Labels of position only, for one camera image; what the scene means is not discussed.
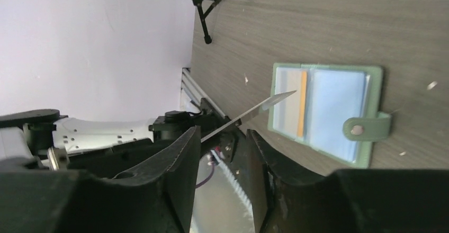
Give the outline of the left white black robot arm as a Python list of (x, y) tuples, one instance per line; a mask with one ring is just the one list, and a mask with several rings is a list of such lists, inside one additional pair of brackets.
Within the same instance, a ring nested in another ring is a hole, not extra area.
[(1, 116), (1, 192), (67, 204), (89, 191), (164, 207), (185, 188), (191, 209), (201, 159), (238, 120), (174, 111), (155, 120), (94, 122), (39, 109)]

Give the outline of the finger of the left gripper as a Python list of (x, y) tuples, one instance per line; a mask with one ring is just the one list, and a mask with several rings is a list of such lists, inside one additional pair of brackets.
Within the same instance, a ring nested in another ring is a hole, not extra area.
[(174, 163), (183, 139), (152, 142), (145, 138), (71, 156), (66, 174), (99, 179), (158, 179)]

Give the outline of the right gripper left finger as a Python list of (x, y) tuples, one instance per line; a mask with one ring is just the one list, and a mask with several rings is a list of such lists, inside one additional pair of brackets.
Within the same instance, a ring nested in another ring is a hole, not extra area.
[(1, 232), (189, 232), (201, 158), (191, 127), (113, 179), (1, 161)]

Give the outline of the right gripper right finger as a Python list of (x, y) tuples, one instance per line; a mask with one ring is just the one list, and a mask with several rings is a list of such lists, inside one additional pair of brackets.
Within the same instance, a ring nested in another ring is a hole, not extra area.
[(448, 171), (317, 174), (247, 131), (256, 232), (448, 232)]

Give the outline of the green leather card holder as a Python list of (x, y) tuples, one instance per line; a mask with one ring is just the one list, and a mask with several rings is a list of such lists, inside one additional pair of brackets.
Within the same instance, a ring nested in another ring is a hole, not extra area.
[(380, 66), (275, 63), (272, 95), (286, 92), (281, 72), (308, 73), (304, 137), (287, 135), (280, 126), (281, 102), (269, 110), (267, 128), (355, 168), (368, 168), (375, 142), (390, 133), (391, 115), (379, 110), (383, 84)]

